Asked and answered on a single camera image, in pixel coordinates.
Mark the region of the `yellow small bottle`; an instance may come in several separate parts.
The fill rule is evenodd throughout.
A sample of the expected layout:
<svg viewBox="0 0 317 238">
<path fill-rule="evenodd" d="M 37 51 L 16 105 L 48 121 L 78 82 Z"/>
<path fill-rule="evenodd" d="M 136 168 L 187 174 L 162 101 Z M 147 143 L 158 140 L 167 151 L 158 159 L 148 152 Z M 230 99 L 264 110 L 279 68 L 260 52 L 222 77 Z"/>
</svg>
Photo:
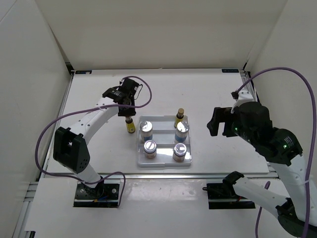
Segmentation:
<svg viewBox="0 0 317 238">
<path fill-rule="evenodd" d="M 177 111 L 177 114 L 175 116 L 175 121 L 174 121 L 174 127 L 177 128 L 177 124 L 181 121 L 183 121 L 184 118 L 184 109 L 179 108 Z"/>
<path fill-rule="evenodd" d="M 126 128 L 127 128 L 128 133 L 134 133 L 136 128 L 135 128 L 135 124 L 133 122 L 133 119 L 131 117 L 126 117 L 125 123 L 126 123 Z"/>
</svg>

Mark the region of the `silver-lid shaker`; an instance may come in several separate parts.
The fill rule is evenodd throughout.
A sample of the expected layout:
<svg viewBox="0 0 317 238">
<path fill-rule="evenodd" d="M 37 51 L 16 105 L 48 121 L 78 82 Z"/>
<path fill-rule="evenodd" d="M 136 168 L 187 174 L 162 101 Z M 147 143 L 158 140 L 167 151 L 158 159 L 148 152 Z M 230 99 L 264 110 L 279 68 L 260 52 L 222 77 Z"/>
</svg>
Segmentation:
<svg viewBox="0 0 317 238">
<path fill-rule="evenodd" d="M 152 140 L 153 138 L 153 125 L 150 121 L 142 121 L 140 123 L 140 135 L 142 142 Z"/>
<path fill-rule="evenodd" d="M 187 121 L 180 121 L 176 126 L 175 140 L 185 142 L 189 133 L 190 126 Z"/>
</svg>

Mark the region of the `white-lid sauce jar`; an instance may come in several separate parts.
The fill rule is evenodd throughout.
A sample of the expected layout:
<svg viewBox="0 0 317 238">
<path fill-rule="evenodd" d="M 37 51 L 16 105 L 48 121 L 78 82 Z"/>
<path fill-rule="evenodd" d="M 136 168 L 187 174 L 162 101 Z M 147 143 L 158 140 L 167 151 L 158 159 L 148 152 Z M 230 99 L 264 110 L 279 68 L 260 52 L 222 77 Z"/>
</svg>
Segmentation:
<svg viewBox="0 0 317 238">
<path fill-rule="evenodd" d="M 176 162 L 183 162 L 187 153 L 187 147 L 183 143 L 177 143 L 173 148 L 173 159 Z"/>
<path fill-rule="evenodd" d="M 153 159 L 157 155 L 157 144 L 153 140 L 145 141 L 144 154 L 148 159 Z"/>
</svg>

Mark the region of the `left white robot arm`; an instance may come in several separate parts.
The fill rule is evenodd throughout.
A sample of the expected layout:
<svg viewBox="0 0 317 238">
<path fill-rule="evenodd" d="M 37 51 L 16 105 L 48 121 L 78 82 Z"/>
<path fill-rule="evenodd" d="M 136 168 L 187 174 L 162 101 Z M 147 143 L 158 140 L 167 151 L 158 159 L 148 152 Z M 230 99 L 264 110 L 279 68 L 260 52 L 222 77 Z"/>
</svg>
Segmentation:
<svg viewBox="0 0 317 238">
<path fill-rule="evenodd" d="M 96 132 L 113 116 L 130 117 L 136 114 L 135 94 L 141 85 L 125 78 L 119 86 L 108 88 L 95 105 L 95 111 L 86 113 L 68 128 L 59 127 L 54 135 L 53 158 L 68 168 L 83 182 L 92 198 L 103 195 L 101 176 L 90 165 L 88 144 Z"/>
</svg>

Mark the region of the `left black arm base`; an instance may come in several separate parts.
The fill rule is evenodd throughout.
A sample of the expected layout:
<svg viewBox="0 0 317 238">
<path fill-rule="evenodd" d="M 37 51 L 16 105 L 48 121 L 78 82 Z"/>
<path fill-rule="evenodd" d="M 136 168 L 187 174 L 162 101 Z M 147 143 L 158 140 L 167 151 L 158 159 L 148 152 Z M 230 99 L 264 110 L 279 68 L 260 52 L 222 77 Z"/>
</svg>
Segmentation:
<svg viewBox="0 0 317 238">
<path fill-rule="evenodd" d="M 118 208 L 121 205 L 126 179 L 103 181 L 94 188 L 77 183 L 73 207 L 77 208 Z"/>
</svg>

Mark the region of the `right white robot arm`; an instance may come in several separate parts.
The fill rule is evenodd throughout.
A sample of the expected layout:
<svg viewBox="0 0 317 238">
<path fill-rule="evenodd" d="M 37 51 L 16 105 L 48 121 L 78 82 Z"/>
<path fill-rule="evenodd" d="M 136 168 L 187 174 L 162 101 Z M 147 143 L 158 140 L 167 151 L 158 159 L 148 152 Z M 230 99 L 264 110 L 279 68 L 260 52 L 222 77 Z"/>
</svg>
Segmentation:
<svg viewBox="0 0 317 238">
<path fill-rule="evenodd" d="M 269 162 L 289 195 L 268 191 L 237 171 L 223 179 L 223 194 L 228 198 L 245 197 L 261 206 L 294 237 L 315 238 L 317 188 L 305 178 L 306 163 L 297 137 L 289 130 L 273 127 L 268 108 L 259 102 L 216 107 L 207 124 L 211 136 L 217 136 L 220 123 L 224 123 L 224 136 L 239 136 Z"/>
</svg>

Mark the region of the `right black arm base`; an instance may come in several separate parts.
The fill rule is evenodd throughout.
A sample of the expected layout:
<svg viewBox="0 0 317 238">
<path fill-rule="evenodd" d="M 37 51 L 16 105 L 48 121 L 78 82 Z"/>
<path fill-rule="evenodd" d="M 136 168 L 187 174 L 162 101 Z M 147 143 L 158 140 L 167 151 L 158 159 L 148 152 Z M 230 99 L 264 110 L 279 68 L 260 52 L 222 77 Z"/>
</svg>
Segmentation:
<svg viewBox="0 0 317 238">
<path fill-rule="evenodd" d="M 255 209 L 254 202 L 245 197 L 237 195 L 233 185 L 244 175 L 234 171 L 227 175 L 221 183 L 207 183 L 202 188 L 207 192 L 208 205 L 210 210 L 238 210 Z"/>
</svg>

